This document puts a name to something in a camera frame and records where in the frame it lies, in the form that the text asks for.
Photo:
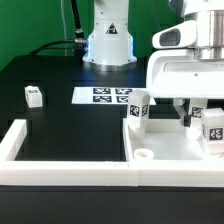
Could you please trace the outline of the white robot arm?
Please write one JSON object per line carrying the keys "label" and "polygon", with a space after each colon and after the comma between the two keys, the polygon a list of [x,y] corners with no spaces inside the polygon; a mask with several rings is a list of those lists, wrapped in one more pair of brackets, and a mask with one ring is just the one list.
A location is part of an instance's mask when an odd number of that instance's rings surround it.
{"label": "white robot arm", "polygon": [[[101,71],[137,63],[130,0],[93,0],[94,26],[83,62]],[[146,89],[154,98],[224,99],[224,0],[168,0],[183,21],[142,40],[151,47]]]}

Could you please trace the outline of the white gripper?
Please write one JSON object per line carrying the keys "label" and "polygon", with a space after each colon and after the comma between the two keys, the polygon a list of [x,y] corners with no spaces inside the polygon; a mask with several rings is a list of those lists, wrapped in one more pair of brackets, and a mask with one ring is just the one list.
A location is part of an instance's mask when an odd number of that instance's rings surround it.
{"label": "white gripper", "polygon": [[191,125],[186,100],[224,99],[224,33],[221,22],[189,20],[156,33],[146,88],[154,98],[175,98],[184,127]]}

